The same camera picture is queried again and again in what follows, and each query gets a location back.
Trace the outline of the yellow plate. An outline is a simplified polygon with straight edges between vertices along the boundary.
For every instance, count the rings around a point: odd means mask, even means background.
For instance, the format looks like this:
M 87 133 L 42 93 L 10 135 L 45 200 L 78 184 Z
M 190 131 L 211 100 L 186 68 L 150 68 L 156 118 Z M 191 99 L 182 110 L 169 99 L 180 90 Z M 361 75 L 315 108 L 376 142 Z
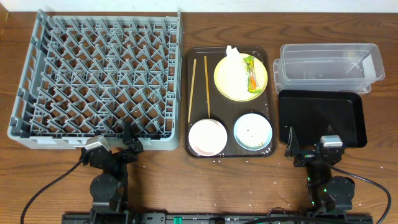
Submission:
M 248 92 L 248 79 L 245 89 L 236 86 L 235 80 L 228 68 L 227 56 L 222 58 L 214 71 L 214 82 L 218 91 L 233 101 L 250 101 L 260 96 L 267 86 L 268 73 L 262 61 L 254 58 L 254 70 L 261 91 L 259 93 Z

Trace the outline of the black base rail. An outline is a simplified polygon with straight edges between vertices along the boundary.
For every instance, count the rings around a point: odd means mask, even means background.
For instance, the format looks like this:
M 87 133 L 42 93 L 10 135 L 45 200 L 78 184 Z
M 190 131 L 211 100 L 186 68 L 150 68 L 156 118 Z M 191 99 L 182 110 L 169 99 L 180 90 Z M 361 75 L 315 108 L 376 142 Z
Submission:
M 239 224 L 239 223 L 372 223 L 367 215 L 327 215 L 305 217 L 297 214 L 274 213 L 271 215 L 166 215 L 164 213 L 128 214 L 64 214 L 62 224 L 122 223 L 122 224 Z

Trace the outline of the clear plastic bin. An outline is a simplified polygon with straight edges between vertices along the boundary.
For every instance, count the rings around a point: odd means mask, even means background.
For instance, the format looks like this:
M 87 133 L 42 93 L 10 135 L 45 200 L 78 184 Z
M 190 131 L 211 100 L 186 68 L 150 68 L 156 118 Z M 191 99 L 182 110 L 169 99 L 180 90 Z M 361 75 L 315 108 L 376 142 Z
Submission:
M 276 92 L 282 90 L 369 93 L 386 76 L 372 43 L 286 44 L 273 62 Z

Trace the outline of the pink bowl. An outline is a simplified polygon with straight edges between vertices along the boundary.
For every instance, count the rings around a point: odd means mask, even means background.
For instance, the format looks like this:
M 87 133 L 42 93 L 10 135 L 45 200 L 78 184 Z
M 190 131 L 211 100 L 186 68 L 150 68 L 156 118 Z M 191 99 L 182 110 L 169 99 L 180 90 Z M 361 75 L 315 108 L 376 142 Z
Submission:
M 188 132 L 188 143 L 200 156 L 215 156 L 226 146 L 226 128 L 217 120 L 201 119 Z

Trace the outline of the light blue plate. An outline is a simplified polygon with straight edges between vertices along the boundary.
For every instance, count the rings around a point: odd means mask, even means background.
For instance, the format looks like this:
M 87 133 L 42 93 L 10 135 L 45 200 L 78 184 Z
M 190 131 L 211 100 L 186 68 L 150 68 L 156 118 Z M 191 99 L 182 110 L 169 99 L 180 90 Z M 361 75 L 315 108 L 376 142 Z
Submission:
M 237 119 L 233 134 L 236 142 L 244 149 L 259 151 L 271 143 L 273 130 L 267 118 L 248 113 Z

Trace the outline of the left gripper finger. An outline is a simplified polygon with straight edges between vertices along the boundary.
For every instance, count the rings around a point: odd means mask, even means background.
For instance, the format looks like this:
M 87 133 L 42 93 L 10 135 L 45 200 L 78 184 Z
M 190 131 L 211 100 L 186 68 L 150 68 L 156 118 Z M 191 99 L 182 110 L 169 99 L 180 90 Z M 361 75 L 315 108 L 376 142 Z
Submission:
M 126 122 L 123 131 L 123 144 L 127 146 L 127 149 L 134 153 L 144 152 L 144 148 L 138 137 L 132 130 L 132 123 Z
M 95 137 L 89 138 L 86 142 L 86 148 L 93 149 L 96 147 L 100 147 L 100 146 L 102 146 L 102 140 L 103 140 L 103 138 L 101 136 L 95 136 Z

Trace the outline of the wooden chopstick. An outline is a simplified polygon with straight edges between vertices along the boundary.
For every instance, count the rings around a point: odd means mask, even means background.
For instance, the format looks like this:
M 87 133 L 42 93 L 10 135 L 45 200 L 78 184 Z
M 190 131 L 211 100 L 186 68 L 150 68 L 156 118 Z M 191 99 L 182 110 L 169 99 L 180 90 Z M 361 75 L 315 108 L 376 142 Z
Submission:
M 211 110 L 210 110 L 210 92 L 209 92 L 209 81 L 208 81 L 208 64 L 207 64 L 207 56 L 203 56 L 204 59 L 204 68 L 205 68 L 205 84 L 206 84 L 206 105 L 208 118 L 211 118 Z
M 190 123 L 191 112 L 192 112 L 193 91 L 194 91 L 194 86 L 195 86 L 196 65 L 197 65 L 197 60 L 194 59 L 194 61 L 193 61 L 193 70 L 192 70 L 192 82 L 191 82 L 191 89 L 190 89 L 190 101 L 189 101 L 189 107 L 188 107 L 188 123 Z

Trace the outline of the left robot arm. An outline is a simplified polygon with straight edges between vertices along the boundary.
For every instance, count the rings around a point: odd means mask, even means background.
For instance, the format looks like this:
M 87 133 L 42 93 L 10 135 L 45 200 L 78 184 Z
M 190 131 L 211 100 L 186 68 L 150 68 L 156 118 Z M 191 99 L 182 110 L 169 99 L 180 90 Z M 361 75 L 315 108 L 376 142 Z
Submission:
M 81 149 L 82 164 L 102 170 L 102 174 L 95 177 L 90 185 L 93 207 L 88 223 L 139 222 L 139 215 L 128 208 L 127 165 L 137 161 L 137 155 L 144 148 L 130 122 L 124 125 L 122 144 L 125 149 L 112 152 L 105 137 L 95 136 L 89 138 Z

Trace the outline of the green snack wrapper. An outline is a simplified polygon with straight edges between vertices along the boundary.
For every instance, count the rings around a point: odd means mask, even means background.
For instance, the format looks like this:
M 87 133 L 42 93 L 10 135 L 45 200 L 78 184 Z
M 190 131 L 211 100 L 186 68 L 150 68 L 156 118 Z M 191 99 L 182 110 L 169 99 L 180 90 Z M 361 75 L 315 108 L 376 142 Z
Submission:
M 243 58 L 244 70 L 248 77 L 248 92 L 259 93 L 261 91 L 259 84 L 256 79 L 256 74 L 254 70 L 254 57 L 249 55 Z

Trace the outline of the black waste tray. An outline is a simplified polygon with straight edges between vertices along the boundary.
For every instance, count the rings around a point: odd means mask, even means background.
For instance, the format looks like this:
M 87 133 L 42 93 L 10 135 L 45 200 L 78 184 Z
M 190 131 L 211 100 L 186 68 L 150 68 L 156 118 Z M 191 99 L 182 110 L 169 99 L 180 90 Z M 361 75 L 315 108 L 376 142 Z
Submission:
M 278 105 L 279 137 L 285 144 L 291 126 L 298 144 L 310 146 L 327 136 L 329 125 L 345 146 L 361 148 L 368 143 L 363 102 L 357 93 L 282 90 Z

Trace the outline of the grey dishwasher rack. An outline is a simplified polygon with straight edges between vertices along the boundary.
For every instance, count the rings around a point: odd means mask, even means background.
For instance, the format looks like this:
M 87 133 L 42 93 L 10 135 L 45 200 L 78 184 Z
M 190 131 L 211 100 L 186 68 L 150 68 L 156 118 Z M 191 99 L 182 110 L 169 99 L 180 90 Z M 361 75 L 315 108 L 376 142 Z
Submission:
M 50 16 L 38 11 L 7 134 L 31 149 L 179 145 L 182 16 Z

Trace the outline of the dark brown serving tray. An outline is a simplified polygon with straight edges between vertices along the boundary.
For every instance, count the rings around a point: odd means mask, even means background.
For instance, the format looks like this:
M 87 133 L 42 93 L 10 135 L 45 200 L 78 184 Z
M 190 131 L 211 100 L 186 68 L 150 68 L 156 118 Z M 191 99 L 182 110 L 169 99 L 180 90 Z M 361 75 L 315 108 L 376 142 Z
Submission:
M 257 98 L 250 101 L 233 101 L 223 96 L 217 89 L 214 82 L 214 71 L 218 62 L 226 56 L 226 47 L 197 47 L 192 48 L 186 52 L 183 57 L 183 77 L 187 84 L 183 93 L 187 96 L 187 106 L 185 112 L 185 139 L 184 147 L 186 152 L 196 158 L 204 159 L 205 156 L 200 156 L 189 146 L 188 132 L 194 123 L 201 119 L 208 117 L 206 105 L 206 84 L 205 84 L 205 68 L 203 56 L 207 56 L 208 64 L 208 81 L 210 92 L 210 110 L 211 119 L 219 121 L 225 128 L 228 134 L 228 141 L 225 148 L 214 158 L 221 157 L 268 157 L 273 155 L 277 150 L 277 130 L 275 125 L 274 102 L 272 99 L 272 88 L 270 81 L 267 81 L 267 86 L 264 92 Z M 190 89 L 192 82 L 193 61 L 197 60 L 195 72 L 195 86 L 193 91 L 193 104 L 190 123 L 188 123 L 188 107 L 190 101 Z M 235 140 L 233 134 L 234 124 L 239 117 L 247 113 L 256 113 L 268 119 L 272 126 L 273 134 L 271 143 L 264 149 L 259 151 L 249 151 L 241 147 Z

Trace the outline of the white napkin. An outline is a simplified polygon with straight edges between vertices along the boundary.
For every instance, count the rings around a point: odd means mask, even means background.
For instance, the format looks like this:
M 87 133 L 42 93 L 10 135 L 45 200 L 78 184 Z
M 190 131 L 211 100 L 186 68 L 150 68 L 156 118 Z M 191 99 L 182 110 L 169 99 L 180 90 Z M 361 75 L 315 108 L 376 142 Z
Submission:
M 244 71 L 243 59 L 239 51 L 236 47 L 232 48 L 231 45 L 228 45 L 226 48 L 226 56 L 228 68 L 235 80 L 236 86 L 240 89 L 245 89 L 247 76 Z

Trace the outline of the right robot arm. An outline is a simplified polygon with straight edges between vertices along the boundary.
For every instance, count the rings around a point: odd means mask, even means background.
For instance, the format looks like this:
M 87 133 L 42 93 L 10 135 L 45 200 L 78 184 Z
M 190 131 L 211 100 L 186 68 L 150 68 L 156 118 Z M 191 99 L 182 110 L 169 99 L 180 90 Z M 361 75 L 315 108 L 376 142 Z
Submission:
M 310 217 L 322 215 L 344 216 L 352 209 L 355 182 L 349 177 L 333 176 L 331 168 L 342 159 L 345 145 L 337 135 L 322 136 L 311 149 L 301 149 L 295 129 L 289 129 L 289 140 L 284 156 L 293 157 L 295 167 L 307 170 L 309 199 L 314 209 Z

